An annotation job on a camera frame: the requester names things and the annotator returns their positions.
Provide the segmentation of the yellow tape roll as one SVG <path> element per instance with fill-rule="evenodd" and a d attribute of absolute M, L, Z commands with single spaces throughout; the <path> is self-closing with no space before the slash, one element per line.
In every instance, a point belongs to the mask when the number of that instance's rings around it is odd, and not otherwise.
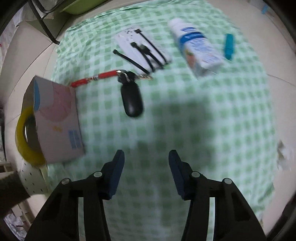
<path fill-rule="evenodd" d="M 41 150 L 34 150 L 31 148 L 25 137 L 26 122 L 30 118 L 34 117 L 35 116 L 32 106 L 28 106 L 22 110 L 16 125 L 15 142 L 18 152 L 23 157 L 23 159 L 34 167 L 40 167 L 46 164 L 45 157 Z"/>

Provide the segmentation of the light green slipper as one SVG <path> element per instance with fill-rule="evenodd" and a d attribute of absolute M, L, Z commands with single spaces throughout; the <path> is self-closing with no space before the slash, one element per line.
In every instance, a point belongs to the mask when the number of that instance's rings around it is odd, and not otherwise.
<path fill-rule="evenodd" d="M 18 170 L 18 175 L 29 196 L 48 193 L 48 187 L 39 168 L 23 160 L 21 168 Z"/>

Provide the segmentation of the dark sock foot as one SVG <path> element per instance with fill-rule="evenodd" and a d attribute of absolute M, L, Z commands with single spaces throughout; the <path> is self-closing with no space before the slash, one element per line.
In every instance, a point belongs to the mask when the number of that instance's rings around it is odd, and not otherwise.
<path fill-rule="evenodd" d="M 0 180 L 0 216 L 5 217 L 9 210 L 28 199 L 30 195 L 23 186 L 17 171 Z"/>

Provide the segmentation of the crumpled white paper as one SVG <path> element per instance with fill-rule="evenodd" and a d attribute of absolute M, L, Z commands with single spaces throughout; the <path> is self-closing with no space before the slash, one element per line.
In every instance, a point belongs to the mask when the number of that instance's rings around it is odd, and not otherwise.
<path fill-rule="evenodd" d="M 282 140 L 277 144 L 277 169 L 278 171 L 292 171 L 295 151 L 290 146 L 285 145 Z"/>

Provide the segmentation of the cardboard box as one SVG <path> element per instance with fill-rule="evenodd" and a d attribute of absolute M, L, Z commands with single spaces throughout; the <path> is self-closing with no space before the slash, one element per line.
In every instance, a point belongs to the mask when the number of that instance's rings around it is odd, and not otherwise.
<path fill-rule="evenodd" d="M 84 155 L 74 88 L 34 76 L 23 95 L 21 112 L 28 106 L 35 117 L 26 122 L 25 137 L 31 148 L 42 151 L 46 164 Z"/>

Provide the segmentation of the black key fob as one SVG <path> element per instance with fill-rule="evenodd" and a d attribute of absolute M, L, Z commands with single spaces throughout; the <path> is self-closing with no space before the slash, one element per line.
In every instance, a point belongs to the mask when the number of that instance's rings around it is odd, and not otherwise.
<path fill-rule="evenodd" d="M 131 118 L 137 118 L 144 111 L 142 95 L 136 83 L 138 76 L 131 71 L 125 70 L 118 70 L 116 73 L 118 82 L 121 83 L 120 92 L 125 113 Z"/>

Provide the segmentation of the white blue bottle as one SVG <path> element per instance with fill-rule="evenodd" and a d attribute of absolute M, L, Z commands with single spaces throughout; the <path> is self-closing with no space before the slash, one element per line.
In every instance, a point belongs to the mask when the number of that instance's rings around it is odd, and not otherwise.
<path fill-rule="evenodd" d="M 196 77 L 216 73 L 223 65 L 222 55 L 194 25 L 174 18 L 168 22 L 168 27 Z"/>

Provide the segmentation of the green checkered cloth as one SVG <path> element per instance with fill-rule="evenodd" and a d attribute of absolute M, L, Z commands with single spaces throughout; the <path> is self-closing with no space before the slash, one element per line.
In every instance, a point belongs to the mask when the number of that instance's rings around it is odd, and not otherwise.
<path fill-rule="evenodd" d="M 201 30 L 218 51 L 225 35 L 235 38 L 231 61 L 196 77 L 170 33 L 181 18 Z M 52 80 L 69 84 L 112 69 L 129 69 L 113 51 L 114 37 L 139 26 L 172 58 L 152 80 L 138 86 L 144 113 L 130 118 L 116 78 L 76 89 L 85 154 L 48 165 L 55 188 L 63 178 L 84 179 L 125 152 L 115 196 L 105 204 L 113 240 L 180 240 L 188 213 L 171 175 L 168 154 L 176 150 L 209 179 L 232 179 L 257 218 L 273 195 L 277 138 L 267 75 L 254 49 L 219 9 L 207 1 L 148 1 L 106 11 L 68 28 L 57 47 Z"/>

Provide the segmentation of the green plastic basin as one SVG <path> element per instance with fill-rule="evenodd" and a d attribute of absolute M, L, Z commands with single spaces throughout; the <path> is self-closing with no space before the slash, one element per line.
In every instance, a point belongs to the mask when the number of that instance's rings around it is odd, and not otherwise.
<path fill-rule="evenodd" d="M 100 6 L 106 1 L 107 0 L 78 0 L 63 8 L 61 12 L 71 15 L 81 15 L 96 8 L 97 6 Z"/>

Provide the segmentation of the black metal chair frame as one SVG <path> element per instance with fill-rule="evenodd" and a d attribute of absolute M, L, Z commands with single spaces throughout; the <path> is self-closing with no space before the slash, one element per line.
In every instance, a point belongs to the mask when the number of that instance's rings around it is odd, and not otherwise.
<path fill-rule="evenodd" d="M 48 27 L 46 26 L 46 24 L 44 23 L 42 17 L 39 15 L 37 9 L 35 8 L 33 1 L 28 1 L 28 4 L 34 14 L 34 16 L 36 17 L 37 21 L 39 22 L 39 24 L 41 25 L 42 29 L 44 30 L 44 32 L 46 33 L 46 35 L 49 37 L 49 39 L 52 41 L 52 43 L 59 45 L 60 42 L 52 35 L 51 31 L 48 29 Z"/>

